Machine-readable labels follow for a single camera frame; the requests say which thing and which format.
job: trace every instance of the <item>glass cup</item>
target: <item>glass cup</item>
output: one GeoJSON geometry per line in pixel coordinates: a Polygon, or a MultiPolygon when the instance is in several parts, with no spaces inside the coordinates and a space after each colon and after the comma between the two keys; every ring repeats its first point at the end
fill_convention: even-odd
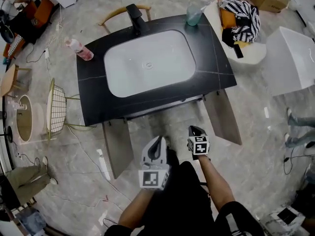
{"type": "Polygon", "coordinates": [[[198,24],[200,17],[202,14],[202,10],[200,9],[200,7],[196,6],[196,5],[190,5],[187,8],[187,24],[189,24],[190,26],[195,26],[196,24],[198,24]]]}

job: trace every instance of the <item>wooden chair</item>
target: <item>wooden chair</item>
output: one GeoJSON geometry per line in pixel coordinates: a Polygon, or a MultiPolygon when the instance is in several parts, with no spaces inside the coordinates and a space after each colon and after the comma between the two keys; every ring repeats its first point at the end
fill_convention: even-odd
{"type": "MultiPolygon", "coordinates": [[[[136,5],[138,9],[142,9],[142,10],[146,10],[147,13],[147,17],[148,17],[148,21],[151,21],[151,15],[150,15],[150,10],[151,10],[151,6],[146,6],[146,5],[136,5]]],[[[104,26],[105,30],[107,31],[108,34],[110,34],[110,30],[107,28],[107,26],[105,25],[105,22],[119,14],[122,14],[124,12],[126,12],[127,9],[126,7],[121,7],[117,10],[112,11],[111,13],[109,13],[101,22],[98,23],[99,26],[104,26]]]]}
{"type": "Polygon", "coordinates": [[[20,87],[16,84],[19,70],[31,71],[30,68],[19,68],[17,65],[13,64],[6,71],[4,77],[2,78],[0,97],[8,95],[11,91],[13,91],[14,88],[20,89],[22,91],[28,91],[26,88],[20,87]]]}

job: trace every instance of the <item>black and white striped cloth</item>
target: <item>black and white striped cloth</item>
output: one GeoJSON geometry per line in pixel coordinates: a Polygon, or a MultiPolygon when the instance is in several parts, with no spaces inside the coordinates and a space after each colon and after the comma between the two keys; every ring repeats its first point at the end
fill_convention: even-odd
{"type": "Polygon", "coordinates": [[[239,26],[232,30],[234,41],[255,42],[260,30],[260,19],[257,7],[245,0],[220,0],[220,8],[230,11],[236,19],[250,20],[250,26],[239,26]]]}

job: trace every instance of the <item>wire basket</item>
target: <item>wire basket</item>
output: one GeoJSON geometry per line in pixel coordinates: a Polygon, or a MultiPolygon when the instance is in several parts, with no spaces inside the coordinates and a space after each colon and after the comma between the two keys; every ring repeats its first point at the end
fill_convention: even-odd
{"type": "Polygon", "coordinates": [[[47,100],[47,140],[61,133],[65,124],[67,99],[64,90],[55,85],[55,79],[50,83],[47,100]]]}

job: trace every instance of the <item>pink bottle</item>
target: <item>pink bottle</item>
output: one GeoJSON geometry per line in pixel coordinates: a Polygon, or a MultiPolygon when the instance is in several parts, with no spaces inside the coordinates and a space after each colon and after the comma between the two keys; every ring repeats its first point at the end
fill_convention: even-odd
{"type": "Polygon", "coordinates": [[[83,60],[88,61],[93,59],[94,53],[92,53],[88,48],[83,46],[78,40],[73,38],[72,39],[66,38],[64,42],[67,47],[73,50],[83,60]]]}

